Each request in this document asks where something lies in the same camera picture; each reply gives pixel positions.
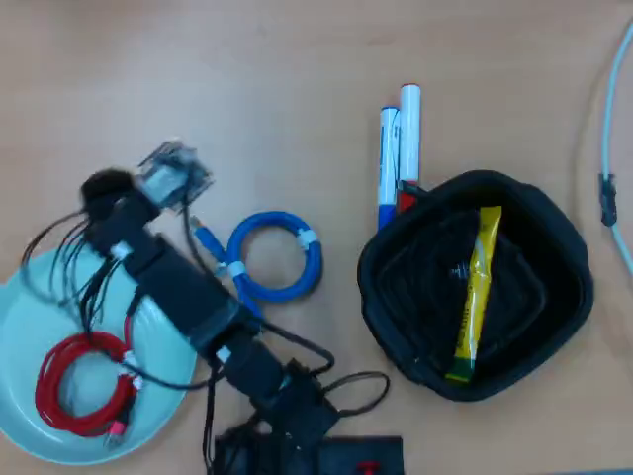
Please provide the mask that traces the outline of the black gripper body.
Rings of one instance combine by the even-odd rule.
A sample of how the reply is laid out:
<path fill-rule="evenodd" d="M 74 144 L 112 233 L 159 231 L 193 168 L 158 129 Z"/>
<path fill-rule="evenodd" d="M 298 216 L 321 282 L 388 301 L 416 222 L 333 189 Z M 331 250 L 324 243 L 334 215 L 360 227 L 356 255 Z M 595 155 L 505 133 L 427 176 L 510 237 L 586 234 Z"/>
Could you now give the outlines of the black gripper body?
<path fill-rule="evenodd" d="M 165 253 L 164 240 L 145 228 L 162 210 L 146 197 L 101 197 L 87 203 L 86 211 L 89 217 L 86 240 L 102 256 L 119 242 L 141 257 Z"/>

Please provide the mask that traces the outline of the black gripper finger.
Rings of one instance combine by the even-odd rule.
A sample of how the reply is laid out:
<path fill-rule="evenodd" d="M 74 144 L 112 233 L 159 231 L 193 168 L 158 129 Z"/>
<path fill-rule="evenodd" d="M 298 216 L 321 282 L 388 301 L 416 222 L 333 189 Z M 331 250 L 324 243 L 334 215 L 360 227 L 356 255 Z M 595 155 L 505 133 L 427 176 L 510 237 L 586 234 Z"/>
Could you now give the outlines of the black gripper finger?
<path fill-rule="evenodd" d="M 100 170 L 80 187 L 83 210 L 89 218 L 107 218 L 115 204 L 134 188 L 131 173 L 117 168 Z"/>

